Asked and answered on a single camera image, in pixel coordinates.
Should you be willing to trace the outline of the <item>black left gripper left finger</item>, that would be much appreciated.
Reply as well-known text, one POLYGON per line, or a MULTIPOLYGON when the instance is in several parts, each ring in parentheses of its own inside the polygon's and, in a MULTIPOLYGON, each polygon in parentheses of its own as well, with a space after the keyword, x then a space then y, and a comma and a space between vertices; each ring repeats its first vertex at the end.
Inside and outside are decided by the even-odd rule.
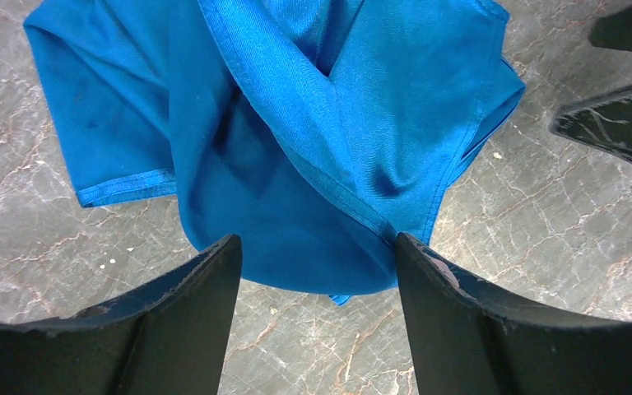
POLYGON ((229 235, 70 318, 0 323, 0 394, 215 394, 242 269, 229 235))

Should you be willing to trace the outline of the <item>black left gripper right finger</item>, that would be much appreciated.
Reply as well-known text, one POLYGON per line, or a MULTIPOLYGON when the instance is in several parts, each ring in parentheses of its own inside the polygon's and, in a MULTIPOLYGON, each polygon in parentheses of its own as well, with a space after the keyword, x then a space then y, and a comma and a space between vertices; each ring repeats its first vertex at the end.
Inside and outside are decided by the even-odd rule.
POLYGON ((408 234, 398 290, 421 394, 632 394, 632 322, 527 299, 408 234))

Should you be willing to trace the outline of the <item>blue cloth napkin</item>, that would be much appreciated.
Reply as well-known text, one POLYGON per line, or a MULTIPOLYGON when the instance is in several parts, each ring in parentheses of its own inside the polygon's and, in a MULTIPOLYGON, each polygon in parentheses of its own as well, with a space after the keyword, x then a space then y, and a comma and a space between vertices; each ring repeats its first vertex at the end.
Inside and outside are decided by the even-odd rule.
POLYGON ((242 276, 342 304, 397 285, 517 108, 493 1, 45 1, 24 29, 83 207, 175 195, 242 276))

